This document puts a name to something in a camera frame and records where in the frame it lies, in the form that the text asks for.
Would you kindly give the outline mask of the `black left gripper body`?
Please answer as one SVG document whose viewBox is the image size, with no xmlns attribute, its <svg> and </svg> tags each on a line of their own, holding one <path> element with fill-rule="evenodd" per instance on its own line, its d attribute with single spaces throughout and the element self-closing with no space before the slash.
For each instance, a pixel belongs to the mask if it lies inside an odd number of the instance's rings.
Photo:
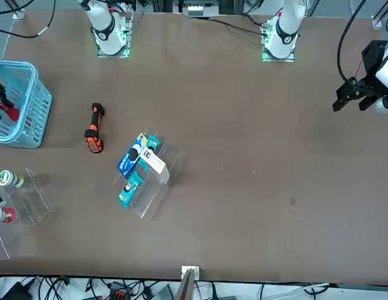
<svg viewBox="0 0 388 300">
<path fill-rule="evenodd" d="M 364 82 L 371 82 L 378 71 L 385 52 L 388 40 L 372 40 L 362 51 L 366 75 Z"/>
</svg>

